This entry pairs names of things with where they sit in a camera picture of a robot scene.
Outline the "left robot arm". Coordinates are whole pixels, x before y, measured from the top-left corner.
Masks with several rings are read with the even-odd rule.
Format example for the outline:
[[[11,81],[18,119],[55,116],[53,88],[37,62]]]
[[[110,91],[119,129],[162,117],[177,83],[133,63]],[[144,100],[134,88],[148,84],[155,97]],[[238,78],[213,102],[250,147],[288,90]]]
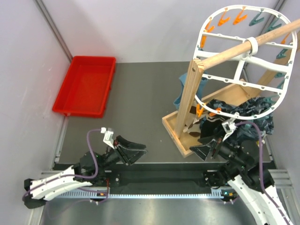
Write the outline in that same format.
[[[90,134],[94,132],[103,135],[103,143],[107,146],[102,155],[97,154],[91,147]],[[107,171],[111,166],[118,162],[133,165],[147,154],[146,145],[130,142],[120,135],[114,137],[113,134],[112,129],[105,127],[88,131],[86,140],[89,150],[77,164],[50,177],[24,180],[26,191],[22,197],[24,205],[28,209],[35,209],[75,189],[108,185]]]

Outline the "beige brown sock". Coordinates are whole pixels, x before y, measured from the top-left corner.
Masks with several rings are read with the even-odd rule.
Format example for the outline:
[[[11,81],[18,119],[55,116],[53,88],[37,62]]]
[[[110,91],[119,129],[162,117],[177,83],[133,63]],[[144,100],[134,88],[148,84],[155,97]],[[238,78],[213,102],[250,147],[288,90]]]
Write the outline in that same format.
[[[199,137],[201,134],[200,130],[200,117],[196,114],[196,106],[192,106],[189,114],[187,115],[187,120],[183,129],[184,133],[189,134],[193,137]]]

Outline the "white clip hanger frame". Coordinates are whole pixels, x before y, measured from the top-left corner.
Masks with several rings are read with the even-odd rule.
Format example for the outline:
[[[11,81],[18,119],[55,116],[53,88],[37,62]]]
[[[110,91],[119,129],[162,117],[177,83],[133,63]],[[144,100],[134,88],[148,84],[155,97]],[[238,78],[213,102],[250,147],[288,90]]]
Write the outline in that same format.
[[[238,24],[247,18],[247,15],[244,13],[245,11],[255,11],[259,15],[262,13],[271,14],[275,16],[276,19],[281,20],[283,24],[282,25],[278,24],[276,26],[269,26],[267,30],[258,37],[241,38],[238,36],[229,36],[221,33],[219,34],[213,33],[213,28],[211,25],[213,19],[216,16],[220,15],[221,17],[218,24],[222,25],[230,21],[229,17],[224,18],[223,16],[232,10],[239,11],[236,18],[233,21],[233,24]],[[194,57],[196,57],[196,61],[200,61],[200,58],[203,58],[204,60],[202,62],[204,63],[205,68],[211,68],[213,66],[216,66],[228,60],[237,61],[238,66],[236,68],[234,78],[232,79],[224,78],[220,76],[214,76],[214,75],[207,75],[207,74],[203,74],[203,77],[207,78],[208,80],[216,80],[228,84],[238,85],[246,89],[251,88],[254,90],[274,92],[278,95],[278,100],[275,103],[273,103],[271,108],[269,108],[265,112],[261,114],[251,115],[251,116],[240,116],[238,113],[230,114],[230,113],[225,113],[223,111],[217,113],[215,109],[209,107],[207,103],[203,102],[197,96],[195,96],[196,102],[209,112],[214,112],[216,114],[226,116],[229,118],[234,118],[237,120],[255,120],[261,117],[265,117],[268,114],[274,112],[282,103],[288,89],[290,76],[293,70],[294,59],[298,47],[298,36],[296,34],[296,30],[299,29],[299,27],[300,27],[299,20],[295,20],[291,22],[282,13],[266,7],[230,5],[211,14],[209,18],[205,21],[205,23],[202,25],[201,30],[199,32],[198,40],[200,41],[200,44],[199,46],[196,47],[194,51]],[[223,38],[226,40],[236,40],[236,41],[240,41],[241,44],[232,47],[229,50],[226,50],[221,53],[207,52],[203,50],[206,37]],[[280,52],[279,56],[281,59],[285,59],[286,63],[281,65],[277,63],[271,63],[256,57],[259,46],[261,45],[269,45],[269,46],[280,48],[282,51]],[[263,80],[257,84],[240,80],[242,69],[246,63],[258,65],[265,68],[266,70],[283,74],[284,75],[283,86],[281,88],[269,87],[267,86],[268,81],[266,80],[266,78],[263,78]]]

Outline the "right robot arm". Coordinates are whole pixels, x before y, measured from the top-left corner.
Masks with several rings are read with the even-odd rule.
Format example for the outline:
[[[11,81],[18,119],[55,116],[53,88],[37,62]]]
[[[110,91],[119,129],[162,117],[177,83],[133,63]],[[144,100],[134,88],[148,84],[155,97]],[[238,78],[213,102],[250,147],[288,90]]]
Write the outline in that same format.
[[[225,142],[241,125],[251,125],[255,129],[258,144],[245,149],[243,145],[235,148]],[[222,126],[223,129],[217,134],[201,138],[199,145],[190,147],[203,161],[208,156],[221,156],[227,160],[218,169],[203,173],[205,183],[211,188],[230,186],[236,195],[225,195],[225,202],[232,203],[240,198],[258,225],[291,225],[292,221],[278,197],[275,181],[268,168],[263,166],[263,142],[259,127],[252,121],[225,121]]]

